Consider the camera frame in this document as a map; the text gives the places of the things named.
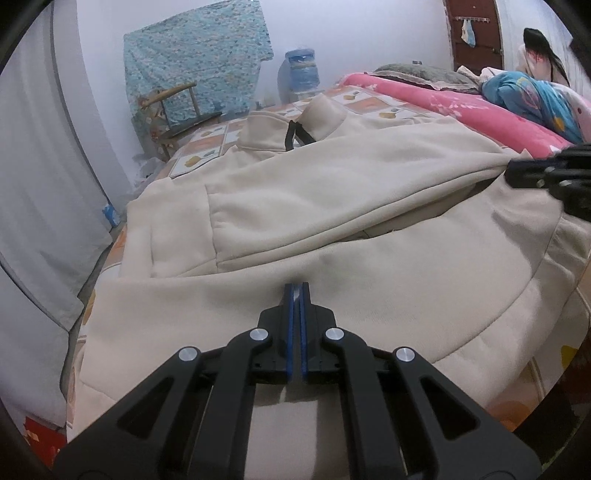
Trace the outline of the teal blue garment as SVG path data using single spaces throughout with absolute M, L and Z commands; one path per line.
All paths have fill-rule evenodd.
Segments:
M 570 103 L 550 82 L 518 71 L 504 71 L 482 82 L 480 90 L 490 103 L 544 126 L 573 144 L 584 142 Z

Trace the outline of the pink floral blanket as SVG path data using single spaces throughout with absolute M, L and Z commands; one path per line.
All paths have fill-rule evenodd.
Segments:
M 535 158 L 546 158 L 571 146 L 546 127 L 496 106 L 481 95 L 436 91 L 363 73 L 346 75 L 339 86 L 360 87 L 453 117 L 516 152 L 527 150 Z

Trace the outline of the person with long hair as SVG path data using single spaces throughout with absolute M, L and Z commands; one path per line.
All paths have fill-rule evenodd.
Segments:
M 537 29 L 525 28 L 523 31 L 517 70 L 536 80 L 570 87 L 561 59 L 554 53 L 545 35 Z

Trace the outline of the dark wooden door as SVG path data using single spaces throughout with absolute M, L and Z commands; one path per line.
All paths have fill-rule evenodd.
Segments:
M 494 0 L 444 2 L 451 35 L 454 68 L 474 73 L 485 67 L 504 67 L 501 29 Z

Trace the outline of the green lace-trimmed pillow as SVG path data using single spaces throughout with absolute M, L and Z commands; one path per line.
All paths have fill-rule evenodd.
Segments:
M 438 91 L 479 92 L 478 83 L 471 78 L 439 67 L 394 63 L 379 67 L 373 75 Z

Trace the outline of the wooden chair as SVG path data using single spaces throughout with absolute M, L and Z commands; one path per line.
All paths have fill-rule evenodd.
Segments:
M 139 96 L 137 107 L 147 123 L 149 138 L 166 161 L 178 149 L 180 139 L 208 122 L 219 121 L 222 115 L 218 107 L 211 112 L 201 111 L 195 82 L 155 89 Z

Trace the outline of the blue water jug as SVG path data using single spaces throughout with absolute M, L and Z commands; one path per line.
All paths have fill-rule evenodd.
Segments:
M 291 91 L 305 92 L 318 88 L 320 75 L 318 75 L 314 49 L 301 48 L 287 51 L 286 61 L 290 67 Z

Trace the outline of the teal patterned hanging cloth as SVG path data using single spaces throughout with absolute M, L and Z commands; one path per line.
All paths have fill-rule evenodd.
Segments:
M 187 10 L 123 37 L 125 87 L 132 125 L 149 123 L 140 100 L 195 83 L 200 113 L 245 113 L 252 106 L 260 66 L 273 59 L 257 1 L 221 1 Z

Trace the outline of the grey curtain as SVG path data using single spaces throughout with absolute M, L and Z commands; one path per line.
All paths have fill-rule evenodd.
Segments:
M 79 293 L 111 243 L 68 118 L 53 9 L 33 20 L 1 72 L 1 400 L 22 422 L 61 428 L 61 388 Z

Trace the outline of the red box on floor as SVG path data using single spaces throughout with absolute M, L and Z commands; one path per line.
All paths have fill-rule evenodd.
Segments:
M 51 468 L 60 450 L 66 445 L 66 437 L 58 430 L 51 429 L 26 417 L 24 439 L 41 462 Z

